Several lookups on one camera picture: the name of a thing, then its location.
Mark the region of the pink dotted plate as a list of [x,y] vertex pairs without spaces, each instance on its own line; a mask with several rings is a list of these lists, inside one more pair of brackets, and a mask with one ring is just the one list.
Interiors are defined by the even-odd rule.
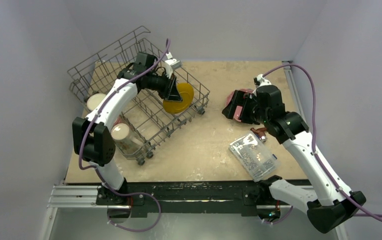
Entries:
[[[251,94],[253,92],[253,89],[250,89],[250,88],[241,88],[239,90],[243,91],[245,93],[249,93],[249,94]],[[225,106],[227,106],[231,102],[233,95],[234,95],[234,90],[231,91],[230,94],[227,96]],[[239,117],[240,117],[240,114],[242,112],[242,108],[243,108],[242,106],[237,106],[235,109],[235,112],[234,112],[233,119],[238,121],[238,122],[241,122]]]

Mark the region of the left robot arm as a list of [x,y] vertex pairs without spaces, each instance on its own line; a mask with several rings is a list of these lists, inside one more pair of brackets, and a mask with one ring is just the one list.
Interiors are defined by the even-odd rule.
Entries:
[[74,152],[78,164],[85,170],[82,162],[89,163],[109,190],[108,197],[120,205],[128,198],[125,177],[115,168],[113,161],[115,142],[111,136],[117,118],[143,89],[157,91],[161,97],[174,103],[183,100],[176,87],[174,70],[181,67],[181,61],[166,53],[166,60],[151,54],[139,52],[136,60],[123,68],[117,75],[113,87],[101,103],[86,117],[77,117],[72,123]]

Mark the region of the yellow black saucer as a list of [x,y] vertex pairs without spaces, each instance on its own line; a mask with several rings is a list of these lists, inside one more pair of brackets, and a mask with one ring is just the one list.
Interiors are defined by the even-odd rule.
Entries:
[[169,114],[179,114],[187,110],[194,97],[194,89],[191,84],[182,82],[176,85],[174,100],[163,101],[163,109]]

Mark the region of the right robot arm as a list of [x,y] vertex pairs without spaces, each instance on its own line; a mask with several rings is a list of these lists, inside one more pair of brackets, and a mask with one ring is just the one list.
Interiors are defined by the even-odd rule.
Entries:
[[361,210],[366,203],[362,191],[352,190],[332,169],[315,143],[300,114],[287,111],[281,91],[275,85],[261,85],[252,92],[235,90],[222,115],[233,119],[241,108],[239,119],[245,124],[263,124],[297,161],[314,188],[314,194],[273,176],[259,190],[260,199],[270,204],[284,201],[304,212],[313,227],[326,234]]

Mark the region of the pink mug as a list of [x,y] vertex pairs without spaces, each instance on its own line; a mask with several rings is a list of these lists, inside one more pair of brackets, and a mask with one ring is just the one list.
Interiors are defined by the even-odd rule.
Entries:
[[125,123],[125,120],[124,120],[124,117],[122,115],[119,115],[113,125],[115,126],[115,125],[118,125],[121,123]]

